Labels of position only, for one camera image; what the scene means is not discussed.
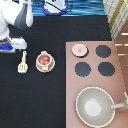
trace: floor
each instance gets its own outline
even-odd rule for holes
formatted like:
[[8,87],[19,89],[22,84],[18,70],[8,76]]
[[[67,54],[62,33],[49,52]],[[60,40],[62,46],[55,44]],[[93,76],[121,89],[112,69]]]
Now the floor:
[[[33,3],[34,16],[46,16],[43,13],[43,0],[35,0]],[[71,9],[71,3],[68,2],[68,10]],[[103,0],[73,0],[73,9],[63,16],[84,16],[84,15],[106,15]]]

